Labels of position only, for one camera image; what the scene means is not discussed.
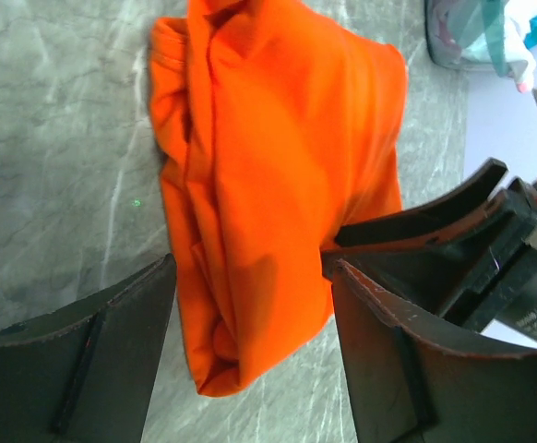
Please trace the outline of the orange t shirt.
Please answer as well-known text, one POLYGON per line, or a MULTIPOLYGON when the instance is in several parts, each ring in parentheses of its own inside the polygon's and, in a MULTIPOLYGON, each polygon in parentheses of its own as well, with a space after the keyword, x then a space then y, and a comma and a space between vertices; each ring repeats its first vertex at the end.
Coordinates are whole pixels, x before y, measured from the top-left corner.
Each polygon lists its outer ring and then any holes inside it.
POLYGON ((400 210, 408 69, 299 1, 191 1, 150 41, 186 360, 225 397, 326 325, 339 229, 400 210))

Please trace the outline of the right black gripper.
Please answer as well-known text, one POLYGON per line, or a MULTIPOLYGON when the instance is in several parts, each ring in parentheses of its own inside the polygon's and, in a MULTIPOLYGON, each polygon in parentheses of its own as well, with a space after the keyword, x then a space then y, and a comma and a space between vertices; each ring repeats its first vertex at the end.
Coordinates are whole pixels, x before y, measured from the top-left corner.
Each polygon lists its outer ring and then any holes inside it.
POLYGON ((537 341, 537 184, 491 158, 444 196, 340 228, 321 255, 343 260, 391 293, 465 329, 500 321, 537 341))

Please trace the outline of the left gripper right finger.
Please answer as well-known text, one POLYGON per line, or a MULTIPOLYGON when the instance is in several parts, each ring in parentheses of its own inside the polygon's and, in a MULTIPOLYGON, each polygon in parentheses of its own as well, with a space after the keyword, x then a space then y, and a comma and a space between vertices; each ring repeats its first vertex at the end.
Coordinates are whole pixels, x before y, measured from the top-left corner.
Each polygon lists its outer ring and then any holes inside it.
POLYGON ((345 261, 335 319, 361 442, 537 442, 537 350, 436 317, 345 261))

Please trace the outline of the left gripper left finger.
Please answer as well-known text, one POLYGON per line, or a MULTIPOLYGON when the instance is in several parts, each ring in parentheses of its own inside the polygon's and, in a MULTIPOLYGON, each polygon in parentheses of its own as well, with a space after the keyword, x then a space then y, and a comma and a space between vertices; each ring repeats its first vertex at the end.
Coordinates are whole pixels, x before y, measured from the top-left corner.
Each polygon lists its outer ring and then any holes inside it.
POLYGON ((0 442, 138 442, 175 284, 167 255, 0 330, 0 442))

